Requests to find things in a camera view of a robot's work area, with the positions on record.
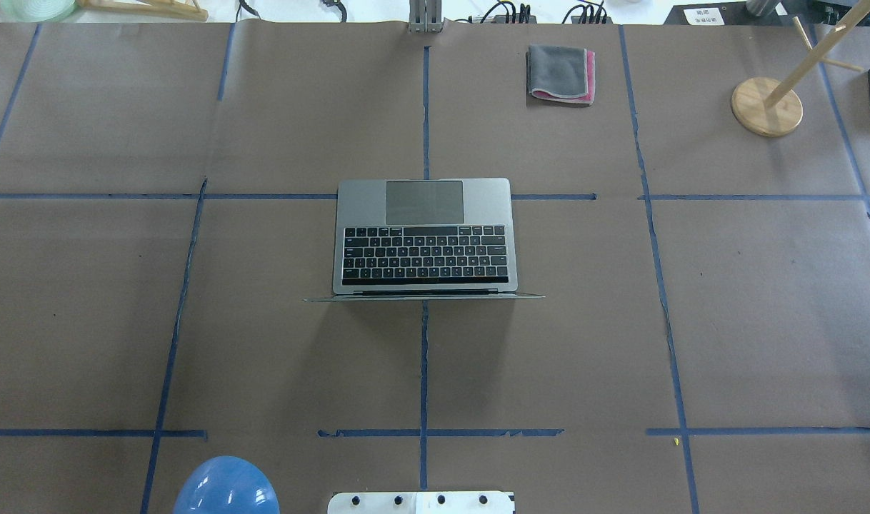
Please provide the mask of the grey laptop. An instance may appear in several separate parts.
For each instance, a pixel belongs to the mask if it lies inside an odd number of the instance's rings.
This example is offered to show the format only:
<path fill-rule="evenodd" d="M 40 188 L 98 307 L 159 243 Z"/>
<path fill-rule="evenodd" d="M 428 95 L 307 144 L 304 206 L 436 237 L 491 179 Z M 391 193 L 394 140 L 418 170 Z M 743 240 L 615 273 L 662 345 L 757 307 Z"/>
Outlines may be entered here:
<path fill-rule="evenodd" d="M 344 180 L 328 301 L 526 299 L 506 178 Z"/>

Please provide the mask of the grey and pink folded cloth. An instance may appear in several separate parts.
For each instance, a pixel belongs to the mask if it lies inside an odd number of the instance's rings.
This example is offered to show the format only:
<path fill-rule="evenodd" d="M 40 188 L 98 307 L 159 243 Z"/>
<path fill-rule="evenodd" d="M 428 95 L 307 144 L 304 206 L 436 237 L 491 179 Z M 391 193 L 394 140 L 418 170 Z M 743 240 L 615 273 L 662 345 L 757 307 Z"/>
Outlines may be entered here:
<path fill-rule="evenodd" d="M 589 106 L 596 97 L 596 53 L 532 44 L 526 55 L 527 92 L 541 100 Z"/>

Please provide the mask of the black power strip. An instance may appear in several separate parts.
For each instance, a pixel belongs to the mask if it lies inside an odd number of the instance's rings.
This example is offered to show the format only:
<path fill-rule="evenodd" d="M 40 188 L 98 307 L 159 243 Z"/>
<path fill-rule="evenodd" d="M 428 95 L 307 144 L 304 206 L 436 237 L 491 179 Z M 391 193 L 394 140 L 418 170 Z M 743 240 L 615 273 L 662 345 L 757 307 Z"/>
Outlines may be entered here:
<path fill-rule="evenodd" d="M 472 14 L 466 19 L 456 19 L 456 21 L 474 25 L 535 25 L 539 22 L 530 4 L 516 4 L 512 1 L 498 1 L 484 13 Z"/>

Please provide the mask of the wooden dish rack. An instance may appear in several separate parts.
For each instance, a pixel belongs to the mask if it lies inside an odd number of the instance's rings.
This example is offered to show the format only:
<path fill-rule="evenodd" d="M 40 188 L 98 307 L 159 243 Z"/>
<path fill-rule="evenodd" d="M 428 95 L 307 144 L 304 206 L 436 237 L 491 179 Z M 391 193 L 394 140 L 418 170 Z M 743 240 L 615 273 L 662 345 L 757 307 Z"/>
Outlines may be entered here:
<path fill-rule="evenodd" d="M 206 22 L 209 11 L 197 1 L 75 1 L 82 9 L 120 14 L 141 14 L 164 19 Z"/>

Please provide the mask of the wooden mug tree stand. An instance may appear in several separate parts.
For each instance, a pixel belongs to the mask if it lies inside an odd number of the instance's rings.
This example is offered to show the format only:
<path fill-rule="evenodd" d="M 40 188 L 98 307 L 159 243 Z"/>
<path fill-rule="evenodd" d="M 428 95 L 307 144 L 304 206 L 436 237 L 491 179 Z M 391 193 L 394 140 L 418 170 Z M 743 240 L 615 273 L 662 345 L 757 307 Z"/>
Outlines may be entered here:
<path fill-rule="evenodd" d="M 869 14 L 870 1 L 857 2 L 817 45 L 810 42 L 803 24 L 795 16 L 792 23 L 803 39 L 808 51 L 807 55 L 783 81 L 769 77 L 753 77 L 736 86 L 730 98 L 731 110 L 736 120 L 746 130 L 759 136 L 774 138 L 787 136 L 794 131 L 803 120 L 803 104 L 792 88 L 817 64 L 824 63 L 857 73 L 865 71 L 863 67 L 852 63 L 831 59 L 827 54 Z"/>

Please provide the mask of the light green plate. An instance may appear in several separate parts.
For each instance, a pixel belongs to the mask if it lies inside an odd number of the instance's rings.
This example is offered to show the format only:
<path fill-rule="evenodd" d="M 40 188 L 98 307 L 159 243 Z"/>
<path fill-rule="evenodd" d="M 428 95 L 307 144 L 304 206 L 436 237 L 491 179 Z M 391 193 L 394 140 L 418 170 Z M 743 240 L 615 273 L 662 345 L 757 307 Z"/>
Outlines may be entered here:
<path fill-rule="evenodd" d="M 70 16 L 77 6 L 76 1 L 0 1 L 0 13 L 7 22 L 59 22 Z"/>

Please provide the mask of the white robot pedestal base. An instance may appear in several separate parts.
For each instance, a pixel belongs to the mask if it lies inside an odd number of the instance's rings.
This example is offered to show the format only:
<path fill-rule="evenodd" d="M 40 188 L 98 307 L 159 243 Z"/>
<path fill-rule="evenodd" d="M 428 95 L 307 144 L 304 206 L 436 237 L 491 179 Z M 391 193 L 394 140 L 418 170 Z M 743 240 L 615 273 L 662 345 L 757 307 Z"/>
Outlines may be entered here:
<path fill-rule="evenodd" d="M 516 513 L 514 494 L 497 490 L 337 493 L 328 513 Z"/>

